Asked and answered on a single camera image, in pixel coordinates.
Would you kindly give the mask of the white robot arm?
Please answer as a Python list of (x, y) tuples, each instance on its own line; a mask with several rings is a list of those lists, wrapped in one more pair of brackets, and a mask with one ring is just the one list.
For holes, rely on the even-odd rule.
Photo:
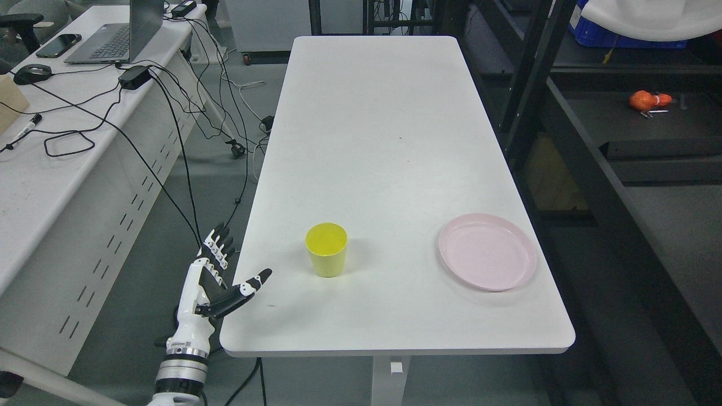
[(207, 351), (192, 347), (166, 350), (149, 405), (201, 405), (208, 372)]

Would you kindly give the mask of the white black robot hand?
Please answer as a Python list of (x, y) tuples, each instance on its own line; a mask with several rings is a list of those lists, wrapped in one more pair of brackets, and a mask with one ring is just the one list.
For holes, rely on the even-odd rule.
[(210, 337), (220, 320), (253, 298), (272, 275), (271, 269), (265, 269), (242, 283), (228, 285), (223, 275), (236, 253), (229, 233), (226, 224), (217, 224), (191, 262), (178, 304), (178, 326), (166, 342), (168, 355), (207, 357)]

